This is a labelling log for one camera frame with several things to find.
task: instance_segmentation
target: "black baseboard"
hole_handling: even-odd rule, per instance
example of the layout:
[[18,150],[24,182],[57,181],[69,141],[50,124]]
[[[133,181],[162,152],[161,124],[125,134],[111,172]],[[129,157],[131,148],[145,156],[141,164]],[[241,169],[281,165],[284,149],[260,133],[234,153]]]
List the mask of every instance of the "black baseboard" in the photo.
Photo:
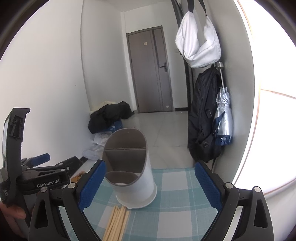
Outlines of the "black baseboard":
[[188,107],[175,108],[175,111],[188,111]]

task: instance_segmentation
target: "bundle of chopsticks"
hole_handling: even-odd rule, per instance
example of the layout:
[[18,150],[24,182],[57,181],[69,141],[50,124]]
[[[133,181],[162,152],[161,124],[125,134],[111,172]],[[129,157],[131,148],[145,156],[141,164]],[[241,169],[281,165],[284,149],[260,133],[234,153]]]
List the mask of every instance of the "bundle of chopsticks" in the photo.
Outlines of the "bundle of chopsticks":
[[124,229],[128,220],[129,211],[126,207],[114,206],[107,228],[103,237],[103,241],[122,241]]

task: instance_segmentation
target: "backpack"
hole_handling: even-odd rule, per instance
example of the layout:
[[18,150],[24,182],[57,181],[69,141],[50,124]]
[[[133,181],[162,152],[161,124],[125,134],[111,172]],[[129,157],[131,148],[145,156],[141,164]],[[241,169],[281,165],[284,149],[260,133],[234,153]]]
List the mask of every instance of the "backpack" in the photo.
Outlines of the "backpack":
[[196,162],[208,162],[221,153],[221,146],[215,145],[213,132],[216,98],[220,87],[220,73],[214,65],[198,75],[188,114],[188,148]]

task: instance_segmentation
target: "bag strap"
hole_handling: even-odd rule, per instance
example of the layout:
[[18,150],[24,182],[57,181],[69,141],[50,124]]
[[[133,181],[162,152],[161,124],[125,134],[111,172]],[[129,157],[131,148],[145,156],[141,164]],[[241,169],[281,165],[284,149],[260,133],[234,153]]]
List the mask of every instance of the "bag strap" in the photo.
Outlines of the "bag strap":
[[[200,5],[202,6],[202,8],[205,11],[205,15],[207,15],[207,12],[205,10],[205,3],[203,2],[203,0],[198,0]],[[187,4],[188,4],[188,11],[193,12],[194,10],[194,0],[187,0]]]

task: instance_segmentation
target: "human hand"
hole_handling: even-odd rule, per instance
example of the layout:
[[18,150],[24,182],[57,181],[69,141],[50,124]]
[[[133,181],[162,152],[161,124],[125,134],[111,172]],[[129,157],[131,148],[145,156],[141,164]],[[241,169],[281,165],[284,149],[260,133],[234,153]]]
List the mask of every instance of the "human hand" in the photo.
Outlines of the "human hand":
[[0,202],[0,210],[2,211],[8,225],[10,226],[11,230],[21,236],[22,238],[24,238],[24,234],[22,233],[21,229],[19,228],[19,226],[17,225],[15,218],[16,219],[25,219],[26,218],[26,213],[25,211],[16,206],[16,205],[12,205],[10,207],[6,207],[6,205],[2,202]]

